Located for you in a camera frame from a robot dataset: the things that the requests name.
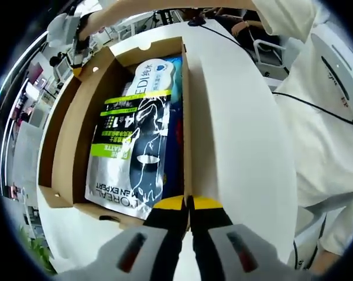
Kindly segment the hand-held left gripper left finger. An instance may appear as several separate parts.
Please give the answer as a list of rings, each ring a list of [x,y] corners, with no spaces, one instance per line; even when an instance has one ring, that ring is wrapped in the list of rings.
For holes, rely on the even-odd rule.
[[[189,211],[183,196],[162,199],[145,222],[105,243],[87,266],[55,280],[172,280]]]

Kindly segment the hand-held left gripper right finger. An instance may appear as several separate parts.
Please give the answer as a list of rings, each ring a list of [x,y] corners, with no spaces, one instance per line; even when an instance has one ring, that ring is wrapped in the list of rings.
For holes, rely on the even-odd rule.
[[[233,224],[211,198],[189,197],[193,250],[202,280],[315,280],[281,262],[276,248],[243,224]]]

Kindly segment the person's right hand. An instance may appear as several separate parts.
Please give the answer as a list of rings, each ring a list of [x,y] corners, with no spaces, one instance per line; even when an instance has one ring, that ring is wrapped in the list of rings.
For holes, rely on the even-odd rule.
[[[91,14],[86,14],[80,18],[79,25],[76,31],[76,37],[78,42],[83,42],[90,35],[91,28]]]

